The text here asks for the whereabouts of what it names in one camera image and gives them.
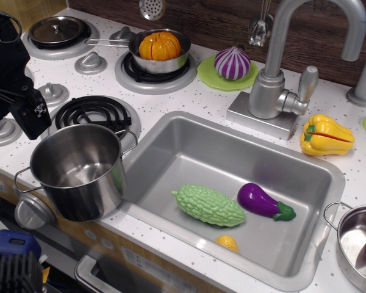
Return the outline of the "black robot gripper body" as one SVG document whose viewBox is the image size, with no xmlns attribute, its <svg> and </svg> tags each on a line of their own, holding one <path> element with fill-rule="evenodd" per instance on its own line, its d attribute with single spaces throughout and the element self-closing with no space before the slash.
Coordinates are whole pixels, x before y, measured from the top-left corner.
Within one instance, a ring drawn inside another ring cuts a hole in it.
<svg viewBox="0 0 366 293">
<path fill-rule="evenodd" d="M 31 92 L 31 80 L 24 70 L 30 56 L 21 41 L 19 22 L 0 10 L 0 120 L 10 106 Z"/>
</svg>

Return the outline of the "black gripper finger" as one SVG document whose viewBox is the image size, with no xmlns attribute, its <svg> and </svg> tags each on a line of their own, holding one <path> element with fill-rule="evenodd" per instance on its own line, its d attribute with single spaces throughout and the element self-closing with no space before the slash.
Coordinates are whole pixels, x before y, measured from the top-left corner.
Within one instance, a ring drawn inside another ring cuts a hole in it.
<svg viewBox="0 0 366 293">
<path fill-rule="evenodd" d="M 46 101 L 36 89 L 17 98 L 10 105 L 10 113 L 30 140 L 37 139 L 51 126 Z"/>
</svg>

